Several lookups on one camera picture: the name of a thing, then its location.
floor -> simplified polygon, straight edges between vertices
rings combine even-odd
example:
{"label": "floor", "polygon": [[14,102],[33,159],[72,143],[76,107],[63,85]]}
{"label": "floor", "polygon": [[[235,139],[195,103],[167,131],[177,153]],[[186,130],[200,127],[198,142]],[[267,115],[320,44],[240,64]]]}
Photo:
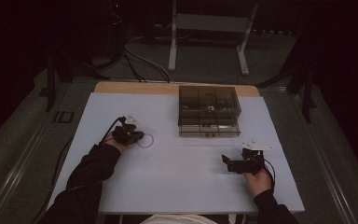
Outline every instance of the floor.
{"label": "floor", "polygon": [[[175,82],[256,85],[277,75],[296,38],[290,35],[251,34],[245,55],[250,75],[241,74],[235,40],[192,34],[179,41]],[[168,67],[170,39],[134,36],[128,50],[141,58]],[[133,67],[147,81],[165,82],[152,67],[131,56]],[[103,58],[95,58],[96,63]],[[74,69],[72,83],[57,81],[57,102],[46,112],[46,71],[35,78],[33,92],[0,129],[0,223],[33,223],[43,214],[49,191],[76,132],[88,97],[98,80]],[[102,71],[111,81],[137,81],[128,62],[121,59]],[[295,214],[300,223],[358,223],[358,161],[329,111],[319,89],[313,86],[312,123],[300,112],[301,93],[285,92],[290,78],[259,89],[268,106],[283,150],[292,169],[305,212]],[[57,122],[61,112],[73,113],[72,122]]]}

person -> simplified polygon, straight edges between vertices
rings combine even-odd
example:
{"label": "person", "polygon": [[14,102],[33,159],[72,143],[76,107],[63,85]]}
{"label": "person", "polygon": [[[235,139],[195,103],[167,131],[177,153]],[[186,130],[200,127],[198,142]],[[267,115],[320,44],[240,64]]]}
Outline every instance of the person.
{"label": "person", "polygon": [[[54,204],[38,223],[95,224],[103,190],[102,183],[113,174],[118,159],[129,147],[119,144],[112,133],[108,134],[101,144],[94,145],[69,176],[65,190],[56,197]],[[267,170],[262,169],[256,175],[243,175],[259,209],[259,224],[298,223],[287,207],[275,200]],[[184,221],[197,219],[192,216],[183,218]],[[197,223],[214,222],[203,219]]]}
{"label": "person", "polygon": [[298,223],[287,207],[284,204],[278,204],[275,200],[272,179],[267,167],[261,169],[256,175],[244,173],[243,176],[258,208],[259,224]]}

hand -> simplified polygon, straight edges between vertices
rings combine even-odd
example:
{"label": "hand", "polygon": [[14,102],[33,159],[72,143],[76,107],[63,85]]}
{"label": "hand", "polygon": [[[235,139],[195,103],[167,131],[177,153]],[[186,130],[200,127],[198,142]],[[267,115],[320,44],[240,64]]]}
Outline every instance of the hand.
{"label": "hand", "polygon": [[267,167],[261,169],[256,175],[243,173],[253,197],[272,188],[272,180],[267,169]]}
{"label": "hand", "polygon": [[123,153],[127,148],[129,148],[129,146],[124,146],[124,145],[121,145],[120,143],[118,143],[115,138],[113,137],[112,133],[108,134],[104,140],[103,140],[103,143],[104,144],[109,144],[115,148],[117,148],[120,153]]}

white table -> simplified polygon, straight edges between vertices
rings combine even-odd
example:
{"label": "white table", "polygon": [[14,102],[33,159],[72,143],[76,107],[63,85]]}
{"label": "white table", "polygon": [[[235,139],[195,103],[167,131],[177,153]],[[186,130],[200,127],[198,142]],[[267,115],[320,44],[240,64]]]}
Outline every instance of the white table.
{"label": "white table", "polygon": [[[136,92],[137,87],[140,87],[139,83],[134,84],[132,89]],[[304,211],[263,98],[243,97],[239,94],[239,100],[242,109],[239,137],[184,138],[179,136],[177,126],[176,94],[92,93],[50,204],[64,190],[69,175],[82,156],[100,141],[111,123],[120,116],[132,114],[140,121],[138,129],[154,136],[154,144],[149,148],[134,145],[123,153],[115,173],[103,183],[101,213],[256,212],[243,176],[229,173],[221,160],[222,154],[231,159],[240,159],[241,143],[252,138],[274,147],[273,151],[265,152],[265,158],[276,171],[275,197],[278,202],[286,204],[292,212]],[[140,144],[147,145],[149,140],[146,136]]]}

metal frame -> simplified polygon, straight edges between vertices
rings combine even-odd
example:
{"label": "metal frame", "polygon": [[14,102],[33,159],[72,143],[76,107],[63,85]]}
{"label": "metal frame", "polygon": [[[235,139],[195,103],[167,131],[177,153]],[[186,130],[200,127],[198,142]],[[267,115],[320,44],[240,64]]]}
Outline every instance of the metal frame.
{"label": "metal frame", "polygon": [[61,103],[66,96],[66,93],[69,91],[70,84],[68,83],[59,83],[59,91],[57,95],[57,102],[54,104],[47,112],[43,118],[38,123],[38,126],[33,134],[33,136],[28,141],[27,146],[23,149],[20,157],[10,170],[7,175],[4,184],[0,188],[0,215],[5,210],[11,196],[16,190],[17,186],[20,184],[22,176],[24,175],[30,160],[32,159],[34,153],[37,151],[37,147],[43,137],[48,123],[51,122],[54,112],[61,106]]}
{"label": "metal frame", "polygon": [[218,17],[205,15],[190,15],[181,14],[176,11],[176,1],[172,4],[172,40],[170,59],[168,63],[168,70],[174,71],[176,67],[176,30],[191,29],[191,30],[214,30],[226,32],[243,32],[243,40],[237,46],[238,59],[240,61],[241,73],[244,76],[249,75],[249,69],[246,62],[244,50],[252,31],[252,26],[257,12],[258,4],[255,3],[252,13],[249,17]]}

